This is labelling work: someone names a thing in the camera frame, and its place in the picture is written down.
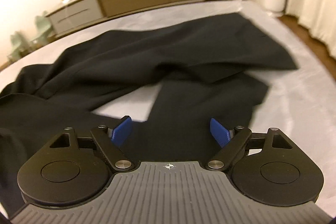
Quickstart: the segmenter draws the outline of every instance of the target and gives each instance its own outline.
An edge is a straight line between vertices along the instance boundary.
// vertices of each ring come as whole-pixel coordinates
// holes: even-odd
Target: ribbed gray surface
[[[313,202],[273,207],[238,192],[222,172],[198,162],[143,162],[115,175],[96,199],[70,209],[28,205],[15,224],[326,224],[331,218]]]

